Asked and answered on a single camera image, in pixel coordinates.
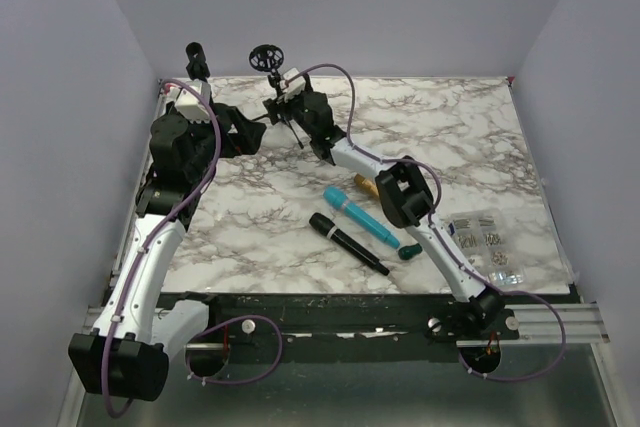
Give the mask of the black tripod mic stand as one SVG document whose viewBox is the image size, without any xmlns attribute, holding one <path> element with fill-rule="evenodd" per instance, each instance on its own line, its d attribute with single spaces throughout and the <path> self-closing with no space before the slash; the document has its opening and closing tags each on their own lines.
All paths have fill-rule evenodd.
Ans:
<svg viewBox="0 0 640 427">
<path fill-rule="evenodd" d="M 288 80 L 279 72 L 284 64 L 284 53 L 279 47 L 272 44 L 261 44 L 255 47 L 250 52 L 248 59 L 254 70 L 267 74 L 268 83 L 276 92 L 274 99 L 263 102 L 267 113 L 256 117 L 255 121 L 268 118 L 272 125 L 283 123 L 293 133 L 298 146 L 303 149 L 304 145 L 291 124 L 292 114 L 286 112 L 285 103 L 299 94 L 313 91 L 309 75 L 303 74 L 302 79 L 297 79 L 293 88 L 290 89 Z"/>
</svg>

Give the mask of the blue microphone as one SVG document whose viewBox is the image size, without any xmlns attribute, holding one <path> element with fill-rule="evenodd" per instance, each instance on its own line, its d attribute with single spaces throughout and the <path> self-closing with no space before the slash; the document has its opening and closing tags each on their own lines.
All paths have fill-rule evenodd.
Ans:
<svg viewBox="0 0 640 427">
<path fill-rule="evenodd" d="M 345 214 L 385 245 L 395 250 L 400 248 L 400 241 L 390 230 L 350 200 L 339 188 L 328 186 L 323 192 L 323 197 L 331 207 Z"/>
</svg>

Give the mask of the gold microphone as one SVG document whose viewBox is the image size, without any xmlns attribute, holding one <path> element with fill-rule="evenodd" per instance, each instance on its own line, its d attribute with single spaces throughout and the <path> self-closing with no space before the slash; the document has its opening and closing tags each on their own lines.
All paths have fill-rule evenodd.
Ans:
<svg viewBox="0 0 640 427">
<path fill-rule="evenodd" d="M 371 198 L 376 200 L 379 199 L 379 192 L 376 186 L 376 183 L 360 174 L 356 174 L 354 176 L 354 184 L 356 187 L 362 192 L 369 195 Z"/>
</svg>

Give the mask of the black microphone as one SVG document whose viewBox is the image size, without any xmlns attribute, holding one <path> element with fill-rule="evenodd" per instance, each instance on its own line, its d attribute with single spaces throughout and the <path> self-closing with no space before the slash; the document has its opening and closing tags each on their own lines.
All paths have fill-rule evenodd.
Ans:
<svg viewBox="0 0 640 427">
<path fill-rule="evenodd" d="M 349 255 L 359 260 L 369 269 L 388 276 L 390 270 L 382 264 L 380 259 L 359 244 L 355 239 L 343 232 L 331 219 L 315 212 L 309 219 L 309 225 L 321 236 L 330 240 Z"/>
</svg>

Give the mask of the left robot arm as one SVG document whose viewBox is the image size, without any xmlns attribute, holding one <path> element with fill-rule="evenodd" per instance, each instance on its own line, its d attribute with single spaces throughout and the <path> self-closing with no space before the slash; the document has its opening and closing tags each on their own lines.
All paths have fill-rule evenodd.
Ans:
<svg viewBox="0 0 640 427">
<path fill-rule="evenodd" d="M 136 195 L 133 239 L 106 305 L 87 333 L 71 337 L 68 355 L 85 390 L 110 398 L 154 401 L 171 358 L 188 335 L 214 340 L 220 315 L 187 301 L 163 319 L 155 315 L 169 264 L 185 237 L 201 191 L 221 158 L 254 155 L 267 129 L 223 103 L 192 120 L 174 105 L 151 125 L 151 166 Z"/>
</svg>

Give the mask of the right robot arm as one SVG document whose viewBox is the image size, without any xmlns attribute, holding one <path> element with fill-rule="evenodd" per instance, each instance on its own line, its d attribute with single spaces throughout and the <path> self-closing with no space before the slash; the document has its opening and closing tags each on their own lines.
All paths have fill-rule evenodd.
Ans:
<svg viewBox="0 0 640 427">
<path fill-rule="evenodd" d="M 457 322 L 469 337 L 480 339 L 496 327 L 505 302 L 461 252 L 436 215 L 441 186 L 431 191 L 425 165 L 405 156 L 384 158 L 357 146 L 349 129 L 334 121 L 327 95 L 309 91 L 263 102 L 271 123 L 293 121 L 310 138 L 316 156 L 331 165 L 360 174 L 376 183 L 386 219 L 404 229 L 431 258 L 458 302 Z"/>
</svg>

